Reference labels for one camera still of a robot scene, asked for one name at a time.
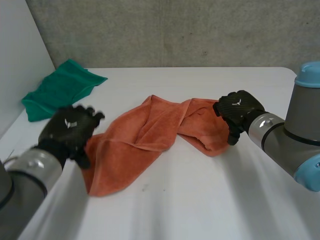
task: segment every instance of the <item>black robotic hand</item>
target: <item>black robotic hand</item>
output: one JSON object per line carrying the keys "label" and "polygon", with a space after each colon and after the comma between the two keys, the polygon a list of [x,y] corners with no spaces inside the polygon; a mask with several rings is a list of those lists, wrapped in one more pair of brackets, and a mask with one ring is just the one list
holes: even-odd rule
{"label": "black robotic hand", "polygon": [[62,167],[69,158],[75,160],[80,168],[87,169],[90,162],[84,147],[104,118],[102,112],[95,114],[92,107],[85,109],[79,105],[60,108],[42,130],[35,148],[53,154]]}
{"label": "black robotic hand", "polygon": [[222,96],[213,104],[213,110],[229,126],[228,144],[235,145],[243,131],[248,133],[250,124],[259,115],[265,113],[265,108],[250,93],[244,90],[231,92]]}

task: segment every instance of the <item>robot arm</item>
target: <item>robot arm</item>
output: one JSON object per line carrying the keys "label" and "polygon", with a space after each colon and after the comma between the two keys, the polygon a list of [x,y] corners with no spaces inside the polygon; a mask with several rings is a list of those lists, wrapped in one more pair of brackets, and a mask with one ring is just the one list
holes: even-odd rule
{"label": "robot arm", "polygon": [[5,170],[0,164],[0,239],[15,240],[59,179],[65,162],[90,166],[84,147],[104,118],[93,108],[60,109],[39,136],[39,144]]}
{"label": "robot arm", "polygon": [[229,125],[228,143],[240,133],[249,138],[294,180],[313,192],[320,191],[320,62],[301,66],[295,79],[286,119],[266,112],[246,91],[232,92],[213,105]]}

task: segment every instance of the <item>glove logo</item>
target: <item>glove logo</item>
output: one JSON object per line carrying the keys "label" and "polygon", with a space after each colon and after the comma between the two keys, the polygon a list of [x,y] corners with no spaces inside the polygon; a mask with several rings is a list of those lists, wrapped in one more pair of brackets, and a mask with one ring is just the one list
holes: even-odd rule
{"label": "glove logo", "polygon": [[231,103],[231,104],[232,104],[232,105],[240,105],[240,103],[241,103],[241,98],[240,98],[239,102],[237,102],[237,103]]}
{"label": "glove logo", "polygon": [[68,129],[76,127],[78,125],[76,121],[71,123],[71,122],[68,122],[67,119],[64,119],[64,123]]}

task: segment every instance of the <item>towel fold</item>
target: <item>towel fold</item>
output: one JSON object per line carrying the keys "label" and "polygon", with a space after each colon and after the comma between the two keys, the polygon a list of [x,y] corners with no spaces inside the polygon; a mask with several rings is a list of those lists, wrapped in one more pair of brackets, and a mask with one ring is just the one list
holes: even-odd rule
{"label": "towel fold", "polygon": [[58,108],[72,105],[88,96],[107,78],[95,75],[69,59],[46,76],[37,90],[23,99],[29,122],[51,118]]}
{"label": "towel fold", "polygon": [[91,168],[82,170],[91,196],[129,186],[179,134],[202,153],[214,157],[227,148],[228,125],[212,108],[216,100],[192,98],[169,102],[155,95],[114,120],[86,145]]}

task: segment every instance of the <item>gray concrete wall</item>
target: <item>gray concrete wall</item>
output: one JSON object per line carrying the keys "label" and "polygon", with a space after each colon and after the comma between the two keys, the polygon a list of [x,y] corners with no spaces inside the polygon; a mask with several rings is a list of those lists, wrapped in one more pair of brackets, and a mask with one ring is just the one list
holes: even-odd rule
{"label": "gray concrete wall", "polygon": [[27,0],[55,64],[281,66],[320,60],[319,0]]}

